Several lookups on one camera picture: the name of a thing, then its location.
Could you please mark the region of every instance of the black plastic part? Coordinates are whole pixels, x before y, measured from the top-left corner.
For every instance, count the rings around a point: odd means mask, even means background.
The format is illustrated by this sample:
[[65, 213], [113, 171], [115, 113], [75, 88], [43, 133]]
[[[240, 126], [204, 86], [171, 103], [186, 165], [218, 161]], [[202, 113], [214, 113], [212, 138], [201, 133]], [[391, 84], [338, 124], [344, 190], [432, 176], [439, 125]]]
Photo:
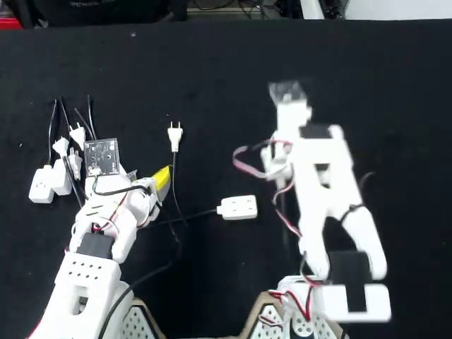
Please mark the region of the black plastic part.
[[364, 252], [334, 251], [329, 253], [329, 280], [334, 285], [345, 285], [349, 312], [365, 312], [364, 285], [372, 281], [369, 259]]
[[100, 233], [86, 233], [77, 253], [111, 259], [114, 238]]
[[300, 136], [305, 139], [331, 139], [331, 133], [328, 129], [329, 125], [309, 124], [300, 127]]

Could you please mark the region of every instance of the electrical wire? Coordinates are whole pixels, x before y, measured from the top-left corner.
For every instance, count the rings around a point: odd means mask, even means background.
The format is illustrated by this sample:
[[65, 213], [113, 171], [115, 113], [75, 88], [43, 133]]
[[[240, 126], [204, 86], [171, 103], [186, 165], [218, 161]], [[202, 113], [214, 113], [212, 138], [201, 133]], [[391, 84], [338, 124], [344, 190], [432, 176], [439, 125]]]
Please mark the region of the electrical wire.
[[66, 112], [66, 107], [64, 106], [63, 97], [59, 97], [59, 104], [61, 106], [61, 109], [63, 110], [63, 115], [64, 115], [64, 119], [66, 120], [66, 125], [68, 126], [68, 135], [69, 135], [69, 131], [71, 130], [71, 125], [69, 124], [68, 113]]
[[71, 165], [69, 164], [68, 157], [62, 157], [61, 159], [63, 160], [64, 167], [66, 168], [66, 176], [69, 178], [69, 181], [71, 182], [71, 185], [72, 185], [73, 192], [76, 194], [78, 205], [80, 206], [80, 208], [82, 208], [83, 201], [78, 192], [77, 183], [73, 177], [73, 172], [72, 172]]
[[[213, 213], [216, 213], [216, 212], [217, 212], [216, 208], [214, 208], [212, 210], [204, 210], [203, 212], [195, 213], [195, 214], [189, 215], [188, 217], [185, 217], [185, 220], [190, 220], [190, 219], [194, 219], [194, 218], [203, 217], [204, 215], [209, 215], [209, 214], [213, 214]], [[155, 224], [152, 224], [152, 227], [153, 226], [159, 226], [159, 225], [166, 225], [166, 224], [168, 224], [170, 222], [181, 222], [181, 221], [184, 221], [184, 219], [181, 219], [181, 218], [171, 219], [171, 220], [168, 220], [168, 221], [162, 221], [162, 222], [157, 222]]]
[[86, 100], [88, 101], [88, 118], [90, 120], [91, 131], [93, 133], [94, 140], [97, 140], [97, 135], [93, 123], [93, 112], [91, 110], [91, 97], [89, 94], [86, 96]]
[[47, 162], [48, 165], [52, 164], [52, 132], [54, 129], [55, 117], [57, 116], [57, 106], [58, 106], [58, 101], [57, 101], [57, 99], [55, 99], [54, 100], [54, 109], [52, 110], [52, 116], [50, 117], [50, 124], [49, 124], [49, 135], [48, 135], [49, 160]]
[[313, 290], [313, 287], [309, 286], [308, 295], [306, 298], [306, 305], [304, 307], [305, 309], [303, 309], [302, 303], [298, 300], [297, 296], [291, 290], [287, 290], [285, 292], [281, 292], [281, 291], [277, 291], [277, 290], [269, 290], [268, 294], [280, 301], [281, 301], [282, 297], [289, 295], [292, 298], [292, 300], [295, 302], [295, 304], [297, 305], [297, 308], [298, 308], [299, 312], [302, 314], [302, 316], [307, 321], [310, 321], [311, 320], [311, 292], [312, 292], [312, 290]]
[[176, 197], [176, 164], [177, 164], [177, 152], [172, 153], [172, 197], [174, 199], [174, 204], [176, 206], [177, 212], [179, 214], [179, 217], [181, 218], [182, 222], [184, 223], [185, 227], [189, 227], [188, 222], [186, 221], [186, 218], [184, 217], [184, 214], [182, 214], [181, 208], [179, 207], [179, 204], [177, 203], [177, 197]]
[[90, 125], [88, 125], [88, 123], [86, 122], [85, 118], [83, 118], [83, 115], [78, 111], [78, 109], [74, 108], [73, 110], [76, 111], [76, 114], [78, 115], [78, 118], [80, 119], [80, 121], [82, 122], [83, 126], [88, 131], [88, 133], [90, 134], [91, 140], [95, 140], [94, 139], [94, 134], [91, 131]]
[[[162, 204], [160, 204], [158, 202], [157, 202], [157, 204], [162, 209]], [[174, 265], [174, 263], [177, 260], [179, 260], [181, 254], [182, 254], [182, 247], [181, 247], [179, 239], [177, 238], [176, 232], [174, 231], [174, 228], [172, 227], [171, 224], [170, 224], [169, 228], [171, 229], [172, 235], [174, 237], [174, 241], [176, 242], [176, 245], [177, 245], [176, 257], [174, 259], [172, 259], [166, 265], [164, 265], [164, 266], [162, 266], [160, 268], [157, 268], [155, 270], [152, 270], [151, 272], [145, 274], [143, 277], [135, 280], [133, 283], [131, 283], [129, 285], [129, 287], [124, 292], [122, 292], [122, 294], [119, 296], [119, 298], [112, 305], [112, 308], [108, 311], [108, 313], [107, 313], [107, 315], [105, 317], [104, 323], [103, 323], [103, 325], [102, 325], [102, 327], [100, 329], [100, 332], [99, 332], [99, 335], [98, 335], [97, 339], [103, 339], [104, 338], [105, 331], [107, 330], [108, 323], [109, 323], [110, 319], [112, 318], [114, 311], [116, 311], [116, 309], [118, 308], [119, 304], [121, 304], [121, 302], [124, 300], [124, 298], [127, 296], [127, 294], [130, 293], [130, 291], [132, 291], [135, 287], [139, 286], [141, 283], [144, 283], [146, 280], [151, 279], [152, 277], [156, 276], [157, 274], [168, 270], [169, 268], [171, 268]]]
[[115, 194], [130, 192], [130, 191], [133, 191], [135, 189], [141, 189], [146, 194], [150, 194], [151, 193], [150, 189], [148, 187], [144, 187], [144, 186], [141, 186], [141, 185], [134, 185], [134, 186], [126, 187], [125, 189], [118, 189], [116, 191], [110, 191], [110, 192], [98, 192], [98, 191], [96, 191], [97, 179], [98, 178], [99, 178], [99, 176], [97, 175], [96, 178], [94, 179], [94, 182], [93, 182], [93, 193], [97, 194], [98, 196], [113, 196]]
[[191, 2], [193, 2], [193, 5], [195, 5], [195, 7], [197, 9], [199, 9], [200, 11], [214, 11], [215, 9], [221, 9], [221, 8], [226, 8], [226, 7], [231, 6], [235, 2], [235, 0], [229, 0], [229, 1], [225, 2], [224, 4], [216, 6], [216, 7], [201, 7], [201, 6], [199, 6], [198, 2], [196, 2], [196, 0], [191, 0]]

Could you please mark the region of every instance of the black cable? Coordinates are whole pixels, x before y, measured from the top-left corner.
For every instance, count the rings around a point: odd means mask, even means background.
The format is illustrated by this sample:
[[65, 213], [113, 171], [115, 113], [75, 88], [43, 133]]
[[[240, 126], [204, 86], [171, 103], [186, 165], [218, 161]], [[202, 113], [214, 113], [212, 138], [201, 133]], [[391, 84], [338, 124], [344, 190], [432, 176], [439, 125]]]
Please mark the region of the black cable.
[[242, 10], [242, 12], [244, 13], [244, 15], [247, 16], [247, 18], [251, 20], [251, 14], [245, 11], [245, 8], [243, 7], [242, 1], [243, 0], [238, 0], [239, 7]]
[[90, 120], [91, 131], [93, 133], [94, 140], [97, 140], [96, 131], [94, 129], [94, 123], [93, 123], [93, 113], [91, 112], [91, 97], [88, 94], [86, 96], [86, 98], [87, 98], [87, 101], [88, 101], [88, 118]]
[[76, 111], [76, 114], [78, 115], [78, 118], [80, 119], [80, 121], [82, 122], [83, 126], [88, 131], [88, 133], [90, 134], [91, 139], [95, 140], [93, 132], [91, 131], [90, 125], [88, 125], [88, 123], [86, 122], [85, 118], [83, 118], [83, 115], [78, 111], [78, 109], [74, 108], [73, 110]]
[[71, 130], [71, 125], [69, 124], [68, 113], [66, 112], [66, 108], [64, 106], [63, 97], [59, 97], [59, 104], [61, 105], [61, 109], [63, 110], [64, 119], [66, 120], [66, 124], [68, 125], [68, 135], [69, 135], [69, 131]]
[[78, 202], [80, 208], [82, 208], [83, 207], [83, 201], [82, 201], [82, 198], [80, 197], [80, 194], [78, 192], [77, 183], [76, 183], [76, 180], [73, 177], [73, 172], [72, 172], [72, 169], [71, 169], [71, 165], [69, 164], [68, 157], [62, 157], [61, 159], [63, 160], [64, 167], [66, 168], [66, 176], [69, 178], [69, 181], [71, 182], [71, 185], [72, 185], [73, 192], [76, 194], [77, 202]]
[[47, 162], [48, 165], [52, 164], [52, 132], [54, 128], [54, 122], [55, 117], [57, 116], [57, 105], [58, 101], [55, 99], [54, 101], [54, 109], [52, 111], [52, 117], [50, 118], [50, 124], [49, 124], [49, 161]]
[[97, 192], [96, 191], [96, 187], [97, 187], [97, 179], [99, 178], [99, 176], [96, 176], [94, 182], [93, 182], [93, 192], [95, 194], [97, 194], [98, 196], [112, 196], [114, 194], [119, 194], [119, 193], [126, 193], [126, 192], [130, 192], [133, 191], [135, 189], [142, 189], [144, 191], [144, 193], [146, 194], [150, 194], [150, 189], [148, 187], [144, 187], [141, 185], [135, 185], [135, 186], [130, 186], [130, 187], [126, 187], [125, 189], [118, 189], [116, 191], [110, 191], [110, 192]]
[[172, 197], [174, 199], [174, 204], [176, 205], [177, 212], [179, 214], [179, 217], [184, 222], [184, 226], [188, 228], [189, 224], [186, 221], [184, 215], [182, 214], [182, 211], [179, 207], [179, 204], [177, 203], [177, 197], [176, 197], [176, 164], [177, 164], [177, 152], [172, 153]]
[[225, 7], [231, 6], [235, 2], [235, 0], [229, 0], [229, 1], [225, 2], [224, 4], [216, 6], [216, 7], [201, 7], [196, 2], [196, 0], [191, 0], [191, 2], [193, 2], [193, 5], [195, 5], [195, 7], [197, 9], [199, 9], [200, 11], [214, 11], [215, 9], [221, 9], [221, 8], [225, 8]]
[[[188, 217], [185, 217], [184, 219], [190, 220], [190, 219], [203, 217], [204, 215], [209, 215], [209, 214], [216, 213], [216, 212], [217, 212], [216, 208], [212, 209], [212, 210], [204, 210], [203, 212], [189, 215]], [[157, 222], [155, 224], [152, 224], [151, 227], [148, 227], [148, 228], [152, 228], [153, 226], [158, 226], [158, 225], [166, 225], [166, 224], [169, 224], [170, 222], [181, 222], [181, 221], [184, 221], [184, 219], [179, 218], [179, 219], [171, 219], [171, 220], [167, 220], [167, 221]]]
[[[167, 217], [167, 214], [164, 212], [164, 210], [162, 209], [162, 205], [160, 203], [157, 202], [157, 204], [159, 205], [161, 211], [163, 212], [163, 214], [165, 215], [165, 217]], [[107, 326], [108, 323], [110, 321], [110, 319], [113, 316], [114, 311], [116, 311], [116, 309], [118, 308], [119, 304], [121, 304], [122, 300], [124, 300], [124, 298], [127, 296], [128, 293], [130, 293], [130, 291], [132, 291], [135, 287], [137, 287], [138, 285], [140, 285], [141, 283], [144, 283], [147, 279], [151, 279], [152, 277], [156, 276], [157, 274], [166, 271], [167, 269], [171, 268], [171, 266], [177, 261], [179, 260], [181, 254], [182, 254], [182, 248], [181, 248], [181, 244], [179, 239], [177, 238], [177, 235], [174, 231], [174, 228], [172, 227], [172, 224], [169, 223], [169, 227], [171, 229], [171, 232], [173, 234], [174, 240], [177, 243], [177, 254], [176, 257], [174, 259], [172, 259], [169, 263], [167, 263], [166, 265], [157, 268], [156, 270], [152, 270], [151, 272], [145, 274], [143, 277], [135, 280], [133, 283], [130, 284], [130, 286], [124, 291], [122, 292], [122, 294], [119, 296], [119, 298], [114, 302], [112, 308], [108, 311], [104, 323], [100, 329], [99, 332], [99, 336], [97, 337], [97, 339], [103, 339], [105, 331], [107, 330]]]
[[363, 203], [359, 204], [359, 205], [350, 205], [350, 207], [348, 208], [347, 212], [344, 213], [344, 215], [341, 217], [341, 219], [339, 220], [340, 224], [344, 223], [344, 220], [346, 219], [346, 217], [352, 213], [355, 212], [357, 209], [361, 208], [361, 207], [366, 207]]

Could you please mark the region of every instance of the power outlet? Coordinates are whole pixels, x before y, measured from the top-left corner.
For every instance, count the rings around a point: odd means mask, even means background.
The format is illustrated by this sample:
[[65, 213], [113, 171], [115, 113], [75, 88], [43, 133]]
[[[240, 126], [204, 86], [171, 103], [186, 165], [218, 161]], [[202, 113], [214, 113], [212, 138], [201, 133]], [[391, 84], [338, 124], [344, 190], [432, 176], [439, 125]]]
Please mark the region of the power outlet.
[[33, 203], [51, 203], [54, 200], [54, 190], [52, 189], [53, 169], [50, 165], [45, 165], [35, 172], [30, 187], [28, 198]]

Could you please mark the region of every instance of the white power plug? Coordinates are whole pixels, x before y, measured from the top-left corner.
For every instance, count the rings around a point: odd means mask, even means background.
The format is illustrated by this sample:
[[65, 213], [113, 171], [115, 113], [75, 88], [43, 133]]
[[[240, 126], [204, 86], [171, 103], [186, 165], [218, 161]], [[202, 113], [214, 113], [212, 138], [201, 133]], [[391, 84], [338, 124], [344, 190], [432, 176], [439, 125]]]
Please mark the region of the white power plug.
[[257, 217], [255, 196], [232, 196], [221, 200], [217, 214], [225, 220], [253, 219]]
[[28, 198], [33, 203], [51, 203], [54, 200], [52, 188], [53, 169], [51, 165], [38, 168], [33, 177]]
[[79, 123], [77, 123], [76, 129], [72, 129], [72, 126], [70, 126], [69, 136], [77, 143], [81, 150], [84, 150], [86, 141], [86, 131], [84, 127], [80, 126]]
[[66, 175], [66, 168], [64, 167], [63, 159], [55, 161], [54, 169], [52, 171], [51, 184], [56, 194], [59, 196], [67, 196], [72, 192], [71, 182]]
[[71, 165], [73, 176], [75, 180], [81, 179], [81, 170], [82, 170], [82, 158], [78, 155], [78, 151], [73, 149], [73, 147], [69, 148], [69, 164]]
[[178, 127], [173, 127], [172, 121], [171, 121], [171, 127], [168, 128], [168, 137], [169, 137], [169, 141], [171, 141], [171, 151], [173, 153], [179, 152], [179, 142], [182, 138], [183, 132], [184, 132], [184, 130], [181, 128], [180, 121], [179, 121]]

